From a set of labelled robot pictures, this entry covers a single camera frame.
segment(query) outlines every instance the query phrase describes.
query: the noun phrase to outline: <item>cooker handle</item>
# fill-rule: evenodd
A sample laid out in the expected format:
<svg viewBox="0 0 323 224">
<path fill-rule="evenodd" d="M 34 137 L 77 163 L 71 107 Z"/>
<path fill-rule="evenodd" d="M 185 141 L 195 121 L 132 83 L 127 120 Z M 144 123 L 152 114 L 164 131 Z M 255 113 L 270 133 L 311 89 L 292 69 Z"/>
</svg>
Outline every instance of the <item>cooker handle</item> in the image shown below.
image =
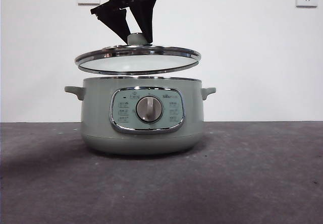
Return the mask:
<svg viewBox="0 0 323 224">
<path fill-rule="evenodd" d="M 201 93 L 202 93 L 202 99 L 206 100 L 207 96 L 209 94 L 213 94 L 217 91 L 216 88 L 212 87 L 212 88 L 202 88 L 201 89 Z"/>
<path fill-rule="evenodd" d="M 85 88 L 65 86 L 65 92 L 75 94 L 79 100 L 84 100 Z"/>
</svg>

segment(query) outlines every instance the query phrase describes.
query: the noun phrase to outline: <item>lid knob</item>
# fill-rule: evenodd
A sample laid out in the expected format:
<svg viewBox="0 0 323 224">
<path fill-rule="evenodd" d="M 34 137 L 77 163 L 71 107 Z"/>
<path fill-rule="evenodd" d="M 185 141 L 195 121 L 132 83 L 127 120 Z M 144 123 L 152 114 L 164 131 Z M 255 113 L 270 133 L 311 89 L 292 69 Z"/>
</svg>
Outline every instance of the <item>lid knob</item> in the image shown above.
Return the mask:
<svg viewBox="0 0 323 224">
<path fill-rule="evenodd" d="M 128 36 L 129 46 L 142 46 L 149 44 L 142 33 L 132 33 Z"/>
</svg>

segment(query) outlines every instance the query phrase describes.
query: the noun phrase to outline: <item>glass lid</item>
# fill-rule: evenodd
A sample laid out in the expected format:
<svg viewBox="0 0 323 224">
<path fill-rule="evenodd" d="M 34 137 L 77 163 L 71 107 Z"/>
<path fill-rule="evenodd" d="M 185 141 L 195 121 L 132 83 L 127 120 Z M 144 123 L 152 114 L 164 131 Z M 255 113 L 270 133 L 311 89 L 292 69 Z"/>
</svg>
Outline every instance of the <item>glass lid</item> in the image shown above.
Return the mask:
<svg viewBox="0 0 323 224">
<path fill-rule="evenodd" d="M 169 73 L 198 65 L 201 54 L 186 48 L 152 45 L 106 47 L 78 56 L 82 71 L 107 75 Z"/>
</svg>

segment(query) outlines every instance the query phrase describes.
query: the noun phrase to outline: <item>chrome bezel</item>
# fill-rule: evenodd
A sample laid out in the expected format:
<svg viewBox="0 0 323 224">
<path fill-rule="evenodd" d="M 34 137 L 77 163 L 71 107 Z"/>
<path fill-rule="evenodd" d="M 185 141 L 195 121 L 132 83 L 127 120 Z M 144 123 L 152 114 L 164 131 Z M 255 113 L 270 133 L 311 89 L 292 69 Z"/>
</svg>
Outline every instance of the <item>chrome bezel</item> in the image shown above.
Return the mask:
<svg viewBox="0 0 323 224">
<path fill-rule="evenodd" d="M 177 92 L 180 97 L 181 97 L 181 102 L 182 102 L 182 109 L 183 109 L 183 117 L 180 120 L 180 122 L 178 124 L 176 124 L 175 126 L 172 127 L 168 127 L 168 128 L 161 128 L 161 129 L 135 129 L 135 128 L 127 128 L 127 127 L 123 127 L 118 125 L 115 120 L 113 119 L 113 105 L 114 105 L 114 101 L 115 101 L 115 97 L 116 94 L 120 91 L 124 91 L 124 90 L 143 90 L 143 89 L 154 89 L 154 90 L 171 90 L 174 92 Z M 173 89 L 173 88 L 164 88 L 164 87 L 128 87 L 128 88 L 122 88 L 122 89 L 118 89 L 117 91 L 115 91 L 112 95 L 111 98 L 111 103 L 110 103 L 110 123 L 112 124 L 112 126 L 114 127 L 114 129 L 116 129 L 119 132 L 122 133 L 131 133 L 131 134 L 161 134 L 161 133 L 171 133 L 174 131 L 177 131 L 184 123 L 185 121 L 185 106 L 184 106 L 184 99 L 183 99 L 183 95 L 180 91 L 178 91 L 177 89 Z"/>
<path fill-rule="evenodd" d="M 168 69 L 157 69 L 157 70 L 147 70 L 147 71 L 105 71 L 105 70 L 95 70 L 83 67 L 82 65 L 89 61 L 94 61 L 98 59 L 107 59 L 115 57 L 128 57 L 133 55 L 169 55 L 175 57 L 184 57 L 194 59 L 195 62 L 187 64 L 181 67 L 168 68 Z M 189 69 L 198 65 L 201 59 L 201 54 L 197 51 L 186 49 L 182 47 L 172 47 L 172 46 L 153 46 L 153 45 L 118 45 L 112 47 L 106 47 L 101 50 L 91 51 L 84 53 L 77 58 L 75 58 L 75 64 L 82 71 L 88 73 L 95 73 L 101 75 L 147 75 L 147 74 L 162 74 L 176 72 L 180 70 Z"/>
</svg>

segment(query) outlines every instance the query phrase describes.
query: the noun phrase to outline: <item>cooker base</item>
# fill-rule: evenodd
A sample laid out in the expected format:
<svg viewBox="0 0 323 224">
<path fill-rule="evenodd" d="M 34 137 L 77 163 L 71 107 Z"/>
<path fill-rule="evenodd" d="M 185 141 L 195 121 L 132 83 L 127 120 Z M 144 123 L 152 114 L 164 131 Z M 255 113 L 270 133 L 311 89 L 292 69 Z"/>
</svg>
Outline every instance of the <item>cooker base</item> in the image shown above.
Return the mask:
<svg viewBox="0 0 323 224">
<path fill-rule="evenodd" d="M 202 133 L 158 139 L 113 139 L 82 135 L 84 142 L 98 151 L 123 155 L 152 155 L 183 151 L 193 147 Z"/>
</svg>

